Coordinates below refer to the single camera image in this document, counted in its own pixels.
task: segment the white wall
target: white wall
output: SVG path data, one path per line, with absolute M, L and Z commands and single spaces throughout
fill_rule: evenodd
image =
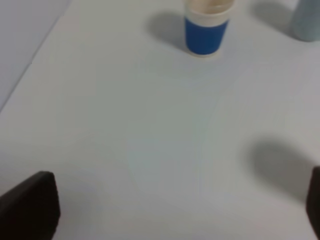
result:
M 0 0 L 0 109 L 69 1 Z

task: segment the light blue bottle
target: light blue bottle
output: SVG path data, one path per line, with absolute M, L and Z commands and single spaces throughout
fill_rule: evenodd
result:
M 320 41 L 320 0 L 300 0 L 291 24 L 297 38 L 306 42 Z

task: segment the blue paper cup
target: blue paper cup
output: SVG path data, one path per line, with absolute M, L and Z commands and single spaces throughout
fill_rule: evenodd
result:
M 185 0 L 185 42 L 198 57 L 215 54 L 225 34 L 234 0 Z

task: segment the black object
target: black object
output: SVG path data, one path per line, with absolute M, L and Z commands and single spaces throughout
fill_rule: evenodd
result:
M 0 239 L 51 240 L 59 218 L 52 172 L 38 172 L 0 197 Z
M 320 239 L 320 167 L 312 171 L 308 196 L 306 199 L 306 212 L 315 235 Z

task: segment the white tabletop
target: white tabletop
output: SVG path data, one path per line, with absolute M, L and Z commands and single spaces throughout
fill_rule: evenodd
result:
M 0 194 L 54 172 L 55 240 L 315 240 L 320 44 L 283 32 L 295 3 L 239 0 L 202 59 L 180 0 L 73 0 L 0 114 Z

